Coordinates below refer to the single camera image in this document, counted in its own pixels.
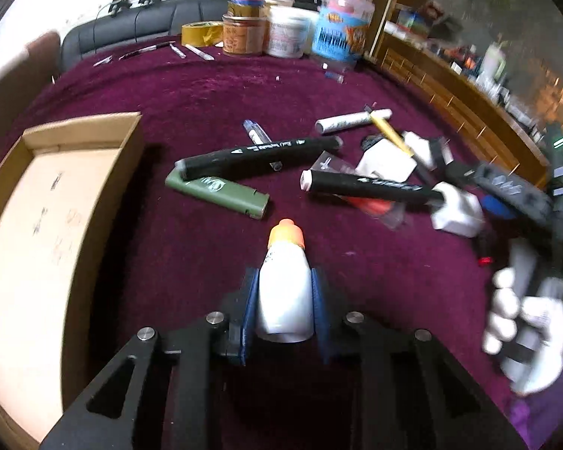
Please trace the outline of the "purple sleeved right forearm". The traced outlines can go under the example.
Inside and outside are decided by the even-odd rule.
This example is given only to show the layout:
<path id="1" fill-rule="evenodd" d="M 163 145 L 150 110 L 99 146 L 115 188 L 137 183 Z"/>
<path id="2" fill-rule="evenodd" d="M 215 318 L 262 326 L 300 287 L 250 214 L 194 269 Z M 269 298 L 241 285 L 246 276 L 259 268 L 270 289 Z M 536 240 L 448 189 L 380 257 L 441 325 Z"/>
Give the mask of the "purple sleeved right forearm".
<path id="1" fill-rule="evenodd" d="M 529 449 L 563 449 L 563 371 L 541 392 L 513 395 L 507 416 Z"/>

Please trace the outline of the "white gloved right hand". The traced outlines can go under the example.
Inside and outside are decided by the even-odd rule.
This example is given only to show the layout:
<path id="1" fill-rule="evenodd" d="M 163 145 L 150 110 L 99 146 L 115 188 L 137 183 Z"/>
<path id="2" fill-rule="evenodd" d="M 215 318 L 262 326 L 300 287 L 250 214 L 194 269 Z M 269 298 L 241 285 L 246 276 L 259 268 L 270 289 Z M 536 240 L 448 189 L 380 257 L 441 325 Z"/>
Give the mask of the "white gloved right hand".
<path id="1" fill-rule="evenodd" d="M 496 358 L 513 393 L 541 392 L 563 371 L 563 273 L 515 239 L 509 265 L 492 283 L 482 350 Z"/>

